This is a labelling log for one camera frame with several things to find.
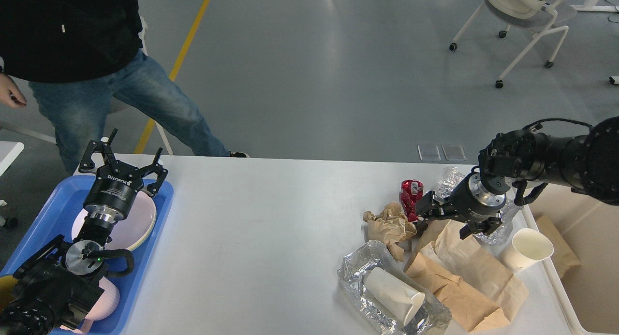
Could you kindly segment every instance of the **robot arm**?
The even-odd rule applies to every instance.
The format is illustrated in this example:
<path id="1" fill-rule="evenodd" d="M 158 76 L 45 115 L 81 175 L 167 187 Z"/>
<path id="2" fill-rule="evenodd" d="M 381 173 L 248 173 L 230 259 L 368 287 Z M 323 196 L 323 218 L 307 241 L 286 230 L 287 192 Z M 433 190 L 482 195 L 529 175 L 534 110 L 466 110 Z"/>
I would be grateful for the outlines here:
<path id="1" fill-rule="evenodd" d="M 552 137 L 539 132 L 544 121 L 566 121 L 588 127 L 589 134 Z M 619 117 L 597 126 L 566 119 L 544 119 L 521 130 L 499 133 L 480 151 L 473 168 L 448 198 L 429 191 L 416 204 L 415 213 L 432 220 L 453 219 L 466 223 L 460 238 L 471 233 L 491 234 L 501 223 L 505 194 L 516 188 L 515 203 L 532 203 L 548 183 L 571 187 L 611 205 L 619 205 Z M 528 196 L 529 181 L 543 181 Z"/>
<path id="2" fill-rule="evenodd" d="M 0 314 L 0 335 L 45 335 L 62 325 L 75 329 L 103 292 L 99 280 L 132 272 L 132 253 L 105 245 L 117 221 L 127 217 L 137 193 L 157 194 L 168 171 L 159 164 L 161 148 L 146 167 L 117 160 L 110 147 L 116 132 L 107 142 L 90 141 L 80 163 L 80 172 L 96 176 L 83 204 L 88 214 L 77 237 L 65 242 L 59 234 L 13 274 L 15 300 Z M 96 171 L 91 159 L 95 153 L 104 161 Z M 144 189 L 142 178 L 152 173 L 157 180 Z M 125 259 L 124 271 L 108 270 L 105 261 L 114 258 Z"/>

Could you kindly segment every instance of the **person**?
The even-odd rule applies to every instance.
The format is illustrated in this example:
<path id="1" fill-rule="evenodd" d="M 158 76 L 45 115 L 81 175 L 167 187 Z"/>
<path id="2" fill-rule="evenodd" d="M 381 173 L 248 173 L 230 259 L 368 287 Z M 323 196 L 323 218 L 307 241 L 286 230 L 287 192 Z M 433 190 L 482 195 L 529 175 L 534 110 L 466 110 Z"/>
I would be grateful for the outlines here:
<path id="1" fill-rule="evenodd" d="M 157 121 L 195 155 L 248 157 L 226 149 L 197 106 L 142 53 L 137 0 L 4 1 L 0 102 L 26 106 L 11 76 L 29 81 L 56 129 L 67 172 L 75 171 L 87 143 L 102 137 L 112 97 Z"/>

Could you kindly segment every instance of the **blue tray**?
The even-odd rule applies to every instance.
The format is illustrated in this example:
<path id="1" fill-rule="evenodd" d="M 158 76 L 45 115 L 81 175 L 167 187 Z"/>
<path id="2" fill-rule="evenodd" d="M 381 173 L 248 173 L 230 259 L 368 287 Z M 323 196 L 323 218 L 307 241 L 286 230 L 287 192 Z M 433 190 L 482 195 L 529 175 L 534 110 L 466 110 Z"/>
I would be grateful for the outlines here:
<path id="1" fill-rule="evenodd" d="M 48 243 L 58 234 L 63 234 L 67 242 L 71 241 L 71 227 L 73 220 L 82 210 L 82 204 L 92 187 L 94 177 L 87 175 L 75 175 L 60 182 L 38 214 L 32 226 L 19 243 L 17 249 L 0 271 L 0 276 L 12 274 L 21 264 L 34 253 Z M 144 184 L 153 183 L 153 180 L 144 180 Z M 140 287 L 144 271 L 152 253 L 155 242 L 159 238 L 165 219 L 170 211 L 170 202 L 174 189 L 167 181 L 164 181 L 157 196 L 153 197 L 157 207 L 157 221 L 152 233 L 141 246 L 133 251 L 135 268 L 128 276 L 110 278 L 110 281 L 118 287 L 120 301 L 115 311 L 107 318 L 92 324 L 89 335 L 117 335 L 121 333 L 127 322 L 135 294 Z M 108 264 L 112 271 L 121 271 L 126 267 L 123 259 L 109 260 Z M 54 329 L 53 335 L 69 335 L 71 331 Z"/>

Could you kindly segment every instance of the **chair wheel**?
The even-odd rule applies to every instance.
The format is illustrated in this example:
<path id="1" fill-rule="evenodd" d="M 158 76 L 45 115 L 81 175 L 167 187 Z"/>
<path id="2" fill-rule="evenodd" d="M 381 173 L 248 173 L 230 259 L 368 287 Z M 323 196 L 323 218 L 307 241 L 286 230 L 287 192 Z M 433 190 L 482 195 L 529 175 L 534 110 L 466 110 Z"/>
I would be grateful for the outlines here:
<path id="1" fill-rule="evenodd" d="M 3 226 L 7 229 L 13 229 L 13 227 L 17 226 L 17 218 L 5 218 Z"/>

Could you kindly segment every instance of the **aluminum foil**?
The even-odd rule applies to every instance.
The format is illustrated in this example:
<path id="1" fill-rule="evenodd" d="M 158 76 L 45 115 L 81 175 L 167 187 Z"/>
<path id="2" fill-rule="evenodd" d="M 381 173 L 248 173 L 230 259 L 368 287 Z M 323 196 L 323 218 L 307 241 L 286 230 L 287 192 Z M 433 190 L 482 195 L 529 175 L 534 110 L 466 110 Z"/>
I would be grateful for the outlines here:
<path id="1" fill-rule="evenodd" d="M 365 275 L 376 266 L 425 293 L 424 304 L 407 326 L 396 320 L 391 312 L 374 299 L 363 286 Z M 345 256 L 342 267 L 338 270 L 338 276 L 350 301 L 383 335 L 442 335 L 451 321 L 451 311 L 427 289 L 406 276 L 387 251 L 387 246 L 380 241 L 369 241 Z"/>
<path id="2" fill-rule="evenodd" d="M 436 185 L 436 194 L 442 198 L 448 197 L 458 183 L 460 183 L 465 177 L 466 175 L 458 172 L 456 167 L 445 167 L 442 170 L 441 180 Z M 489 245 L 504 244 L 507 242 L 509 235 L 514 229 L 512 221 L 520 209 L 522 209 L 522 207 L 516 205 L 512 199 L 508 198 L 505 202 L 505 206 L 501 208 L 503 224 L 489 236 L 486 236 L 483 233 L 474 234 L 474 236 L 478 240 Z"/>

